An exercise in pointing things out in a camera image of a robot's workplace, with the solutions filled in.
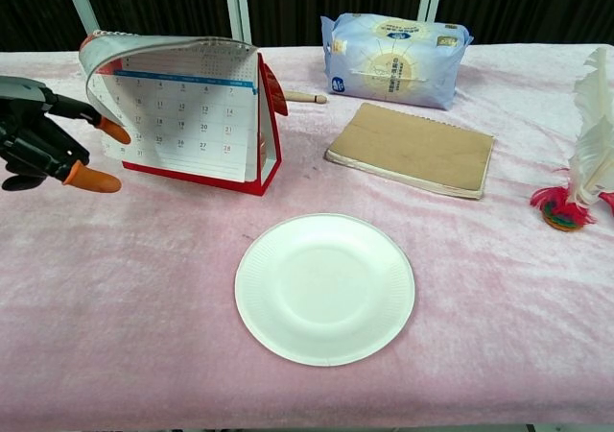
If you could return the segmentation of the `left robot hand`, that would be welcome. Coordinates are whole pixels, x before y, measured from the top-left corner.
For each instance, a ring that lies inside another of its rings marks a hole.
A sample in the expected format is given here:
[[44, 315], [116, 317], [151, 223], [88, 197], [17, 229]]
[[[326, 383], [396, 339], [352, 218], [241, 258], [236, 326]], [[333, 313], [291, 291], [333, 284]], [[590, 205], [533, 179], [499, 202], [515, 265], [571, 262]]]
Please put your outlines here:
[[1, 157], [12, 175], [5, 191], [40, 186], [47, 178], [83, 190], [115, 193], [121, 182], [88, 167], [89, 152], [49, 116], [80, 119], [122, 144], [129, 134], [90, 104], [58, 95], [46, 84], [21, 77], [1, 78]]

